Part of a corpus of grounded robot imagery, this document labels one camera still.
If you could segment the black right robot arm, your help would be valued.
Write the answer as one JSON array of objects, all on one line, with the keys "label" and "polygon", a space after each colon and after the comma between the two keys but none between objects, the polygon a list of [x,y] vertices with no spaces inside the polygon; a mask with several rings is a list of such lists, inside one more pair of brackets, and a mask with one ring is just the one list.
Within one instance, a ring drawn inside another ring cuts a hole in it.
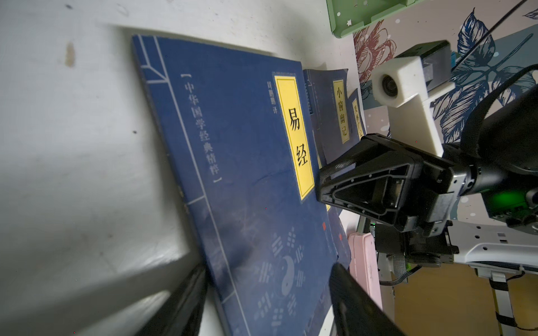
[{"label": "black right robot arm", "polygon": [[479,194],[488,216],[508,228],[537,233],[537,88],[489,114],[493,102],[536,65],[518,70],[469,116],[458,142],[443,154],[369,134],[324,167],[316,189],[320,202],[354,212],[375,224],[378,250],[407,263],[438,267],[467,263],[495,270],[537,271],[537,245],[457,243],[450,212],[464,196]]}]

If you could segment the blue book yellow label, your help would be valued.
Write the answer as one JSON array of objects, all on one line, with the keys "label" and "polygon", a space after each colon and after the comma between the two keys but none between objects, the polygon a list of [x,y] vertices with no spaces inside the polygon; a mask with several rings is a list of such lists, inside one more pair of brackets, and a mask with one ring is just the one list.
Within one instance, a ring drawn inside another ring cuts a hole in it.
[{"label": "blue book yellow label", "polygon": [[132,45],[229,335],[318,335],[342,227],[318,202],[301,63],[136,34]]}]

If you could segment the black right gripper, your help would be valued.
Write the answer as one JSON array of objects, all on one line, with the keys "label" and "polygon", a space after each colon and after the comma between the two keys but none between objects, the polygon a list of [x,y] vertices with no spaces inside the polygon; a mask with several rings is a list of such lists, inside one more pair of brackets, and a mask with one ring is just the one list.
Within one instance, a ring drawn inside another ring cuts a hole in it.
[{"label": "black right gripper", "polygon": [[367,134],[319,171],[317,199],[377,223],[380,253],[423,267],[451,264],[458,248],[447,238],[449,213],[465,189],[469,170],[446,168],[443,148],[412,137]]}]

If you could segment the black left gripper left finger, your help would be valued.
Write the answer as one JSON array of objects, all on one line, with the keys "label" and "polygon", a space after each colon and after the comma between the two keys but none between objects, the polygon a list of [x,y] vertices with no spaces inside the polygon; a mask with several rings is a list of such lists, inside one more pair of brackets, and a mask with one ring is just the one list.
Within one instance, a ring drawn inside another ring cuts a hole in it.
[{"label": "black left gripper left finger", "polygon": [[208,285],[199,263],[136,335],[199,335]]}]

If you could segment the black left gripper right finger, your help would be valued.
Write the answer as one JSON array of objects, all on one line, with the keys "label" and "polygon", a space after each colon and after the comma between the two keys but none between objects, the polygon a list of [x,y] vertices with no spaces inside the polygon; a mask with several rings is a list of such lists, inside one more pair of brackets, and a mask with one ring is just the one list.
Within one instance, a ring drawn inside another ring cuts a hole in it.
[{"label": "black left gripper right finger", "polygon": [[340,263],[333,265],[329,289],[337,335],[403,335]]}]

